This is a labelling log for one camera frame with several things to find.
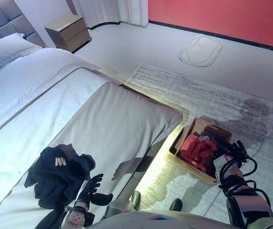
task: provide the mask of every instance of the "headboard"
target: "headboard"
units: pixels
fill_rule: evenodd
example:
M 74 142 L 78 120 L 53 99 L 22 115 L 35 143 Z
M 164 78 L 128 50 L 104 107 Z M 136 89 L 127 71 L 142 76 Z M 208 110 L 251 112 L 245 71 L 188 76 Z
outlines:
M 0 38 L 16 32 L 24 33 L 29 42 L 45 46 L 14 0 L 0 0 Z

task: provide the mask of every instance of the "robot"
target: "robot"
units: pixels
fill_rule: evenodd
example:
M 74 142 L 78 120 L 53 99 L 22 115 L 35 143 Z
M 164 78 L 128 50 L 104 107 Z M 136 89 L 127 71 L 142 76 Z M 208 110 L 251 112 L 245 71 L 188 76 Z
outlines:
M 215 138 L 215 141 L 219 146 L 218 151 L 215 152 L 218 157 L 213 162 L 216 168 L 215 175 L 220 182 L 219 188 L 227 197 L 226 205 L 230 225 L 178 211 L 133 211 L 108 217 L 88 228 L 273 229 L 273 212 L 268 196 L 257 188 L 255 181 L 244 179 L 256 171 L 256 161 L 247 155 L 241 141 L 234 144 L 225 142 L 221 138 Z M 239 168 L 247 160 L 254 163 L 254 168 L 251 172 L 243 174 Z M 60 224 L 59 228 L 81 229 L 89 217 L 90 202 L 97 204 L 111 201 L 112 197 L 110 196 L 108 196 L 109 199 L 106 199 L 106 196 L 102 194 L 95 194 L 96 188 L 100 186 L 99 182 L 102 180 L 102 176 L 100 174 L 84 182 L 74 207 L 67 209 L 69 213 L 64 225 L 61 227 Z M 116 201 L 118 200 L 113 201 L 110 205 L 116 205 Z

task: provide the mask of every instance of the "red clothing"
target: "red clothing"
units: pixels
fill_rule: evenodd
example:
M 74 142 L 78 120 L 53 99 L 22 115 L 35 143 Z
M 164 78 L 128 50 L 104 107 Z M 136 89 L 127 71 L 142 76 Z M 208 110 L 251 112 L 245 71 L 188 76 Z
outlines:
M 216 158 L 213 151 L 217 149 L 213 141 L 200 141 L 196 135 L 189 135 L 183 142 L 179 156 L 186 162 L 206 172 L 208 157 Z

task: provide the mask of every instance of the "basket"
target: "basket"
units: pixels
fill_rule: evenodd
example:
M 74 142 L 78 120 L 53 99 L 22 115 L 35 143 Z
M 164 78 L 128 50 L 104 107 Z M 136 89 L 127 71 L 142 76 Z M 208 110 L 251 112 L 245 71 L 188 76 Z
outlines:
M 175 160 L 175 162 L 183 165 L 186 167 L 194 176 L 200 178 L 202 181 L 204 181 L 207 184 L 216 184 L 217 179 L 204 173 L 203 171 L 197 169 L 192 164 L 189 164 L 188 162 L 183 161 L 179 156 L 178 153 L 180 151 L 180 148 L 189 135 L 192 135 L 194 133 L 198 133 L 199 135 L 207 135 L 211 139 L 214 139 L 216 136 L 223 138 L 226 141 L 230 141 L 232 134 L 228 130 L 219 127 L 215 124 L 212 124 L 210 122 L 207 122 L 206 120 L 195 118 L 192 122 L 192 124 L 189 127 L 183 127 L 183 129 L 180 131 L 178 136 L 176 137 L 175 141 L 173 142 L 172 146 L 169 149 L 169 156 Z

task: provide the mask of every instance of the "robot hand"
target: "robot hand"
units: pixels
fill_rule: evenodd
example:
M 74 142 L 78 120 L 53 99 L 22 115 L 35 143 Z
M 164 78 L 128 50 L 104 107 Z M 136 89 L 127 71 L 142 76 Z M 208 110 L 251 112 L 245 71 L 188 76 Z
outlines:
M 70 210 L 65 219 L 63 229 L 80 229 L 84 225 L 91 225 L 95 216 L 90 212 L 88 213 L 90 202 L 95 205 L 105 206 L 112 201 L 113 194 L 104 195 L 96 193 L 97 188 L 100 187 L 102 177 L 103 174 L 99 174 L 83 182 L 74 207 Z

